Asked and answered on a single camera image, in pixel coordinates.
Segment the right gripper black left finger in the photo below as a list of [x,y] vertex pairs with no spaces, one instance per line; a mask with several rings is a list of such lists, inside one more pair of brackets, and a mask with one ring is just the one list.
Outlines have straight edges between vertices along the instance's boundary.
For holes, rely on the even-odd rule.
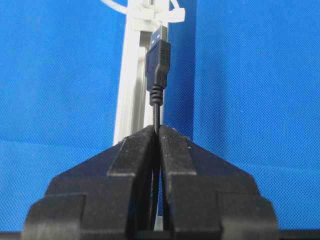
[[29,209],[24,240],[130,240],[152,230],[152,126],[55,176]]

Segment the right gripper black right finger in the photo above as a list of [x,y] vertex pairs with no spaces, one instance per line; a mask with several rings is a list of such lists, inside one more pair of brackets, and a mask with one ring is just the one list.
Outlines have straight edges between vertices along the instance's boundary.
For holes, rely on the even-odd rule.
[[164,228],[175,240],[276,240],[277,217],[249,173],[159,129]]

